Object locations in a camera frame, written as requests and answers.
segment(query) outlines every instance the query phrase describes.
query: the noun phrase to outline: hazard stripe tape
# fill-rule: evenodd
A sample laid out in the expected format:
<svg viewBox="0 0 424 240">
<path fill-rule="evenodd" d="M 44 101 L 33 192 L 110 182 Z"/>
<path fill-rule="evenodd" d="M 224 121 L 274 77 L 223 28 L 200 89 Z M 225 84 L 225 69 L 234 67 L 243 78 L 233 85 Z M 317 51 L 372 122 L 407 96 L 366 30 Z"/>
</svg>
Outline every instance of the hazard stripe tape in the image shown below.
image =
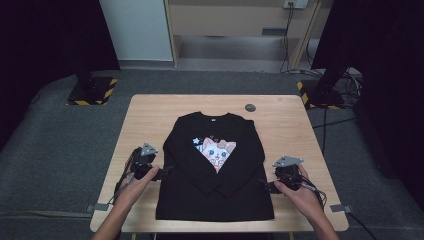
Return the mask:
<svg viewBox="0 0 424 240">
<path fill-rule="evenodd" d="M 305 109 L 312 109 L 312 108 L 316 108 L 316 107 L 320 107 L 320 108 L 328 108 L 328 109 L 342 109 L 343 107 L 340 105 L 320 105 L 320 106 L 316 106 L 314 104 L 309 103 L 309 97 L 308 94 L 305 90 L 305 87 L 303 86 L 302 82 L 297 82 L 296 83 L 297 88 L 299 89 L 299 93 L 300 93 L 300 97 L 302 98 L 302 102 L 303 105 L 305 106 Z"/>
<path fill-rule="evenodd" d="M 113 89 L 115 88 L 116 82 L 118 82 L 117 79 L 112 79 L 112 81 L 110 81 L 109 90 L 106 91 L 102 104 L 105 104 L 109 100 L 109 97 L 112 95 Z"/>
<path fill-rule="evenodd" d="M 74 100 L 74 101 L 68 101 L 68 105 L 80 105 L 80 106 L 104 105 L 108 102 L 110 96 L 112 95 L 113 89 L 115 88 L 117 82 L 118 80 L 114 78 L 110 81 L 108 90 L 105 92 L 105 95 L 102 100 L 97 100 L 97 101 Z"/>
</svg>

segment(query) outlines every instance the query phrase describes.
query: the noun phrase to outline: gray floor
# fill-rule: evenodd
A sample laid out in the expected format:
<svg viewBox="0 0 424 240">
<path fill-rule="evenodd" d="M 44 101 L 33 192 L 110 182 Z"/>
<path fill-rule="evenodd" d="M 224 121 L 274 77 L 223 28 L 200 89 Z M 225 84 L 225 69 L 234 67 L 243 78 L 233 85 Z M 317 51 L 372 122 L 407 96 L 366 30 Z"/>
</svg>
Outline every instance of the gray floor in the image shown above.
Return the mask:
<svg viewBox="0 0 424 240">
<path fill-rule="evenodd" d="M 311 78 L 279 73 L 283 50 L 274 39 L 188 40 L 177 68 L 125 62 L 121 72 L 96 73 L 118 79 L 105 106 L 66 106 L 74 77 L 43 88 L 1 152 L 0 212 L 83 213 L 87 204 L 95 203 L 134 94 L 298 94 L 295 83 Z M 309 65 L 304 61 L 300 68 Z M 324 110 L 307 113 L 312 126 L 323 124 Z M 327 123 L 352 117 L 350 109 L 327 111 Z M 315 129 L 320 146 L 323 131 Z M 378 239 L 423 239 L 423 212 L 399 180 L 379 172 L 355 121 L 328 126 L 325 142 L 325 160 L 342 203 L 351 205 Z M 339 233 L 342 239 L 371 239 L 357 222 L 348 220 L 349 229 Z M 89 224 L 90 218 L 81 217 L 3 216 L 0 239 L 88 239 Z M 137 239 L 149 237 L 139 234 Z M 272 237 L 289 239 L 289 234 Z M 294 233 L 294 239 L 314 236 Z"/>
</svg>

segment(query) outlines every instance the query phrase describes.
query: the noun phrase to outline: t-shirt print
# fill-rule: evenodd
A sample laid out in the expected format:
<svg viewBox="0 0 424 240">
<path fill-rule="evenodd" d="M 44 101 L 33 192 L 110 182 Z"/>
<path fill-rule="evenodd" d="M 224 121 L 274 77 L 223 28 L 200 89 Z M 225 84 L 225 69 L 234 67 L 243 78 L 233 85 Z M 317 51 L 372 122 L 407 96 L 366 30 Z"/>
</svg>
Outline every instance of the t-shirt print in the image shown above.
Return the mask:
<svg viewBox="0 0 424 240">
<path fill-rule="evenodd" d="M 236 148 L 236 142 L 227 142 L 225 140 L 213 139 L 206 137 L 204 139 L 193 139 L 195 147 L 203 154 L 203 156 L 214 166 L 216 173 L 227 161 L 230 154 Z"/>
</svg>

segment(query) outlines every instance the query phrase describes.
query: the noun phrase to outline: wall socket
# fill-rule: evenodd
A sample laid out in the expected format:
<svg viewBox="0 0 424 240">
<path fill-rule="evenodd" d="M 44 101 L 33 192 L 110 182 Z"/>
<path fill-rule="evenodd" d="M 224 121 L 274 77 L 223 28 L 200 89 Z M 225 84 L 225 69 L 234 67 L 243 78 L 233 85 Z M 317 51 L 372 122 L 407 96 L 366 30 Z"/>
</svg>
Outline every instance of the wall socket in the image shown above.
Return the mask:
<svg viewBox="0 0 424 240">
<path fill-rule="evenodd" d="M 290 3 L 292 3 L 292 8 L 294 9 L 305 9 L 308 5 L 308 0 L 284 0 L 283 8 L 290 8 Z"/>
</svg>

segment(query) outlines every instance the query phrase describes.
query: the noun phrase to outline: black t-shirt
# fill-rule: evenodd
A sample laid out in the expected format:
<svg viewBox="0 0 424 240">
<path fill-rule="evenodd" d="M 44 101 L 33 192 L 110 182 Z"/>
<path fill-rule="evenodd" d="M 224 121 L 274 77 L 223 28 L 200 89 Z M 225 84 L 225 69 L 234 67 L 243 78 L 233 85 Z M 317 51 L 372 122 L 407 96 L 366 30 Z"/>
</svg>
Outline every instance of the black t-shirt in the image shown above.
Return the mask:
<svg viewBox="0 0 424 240">
<path fill-rule="evenodd" d="M 264 150 L 254 122 L 227 113 L 179 117 L 164 146 L 164 168 L 156 219 L 255 221 L 274 218 Z"/>
</svg>

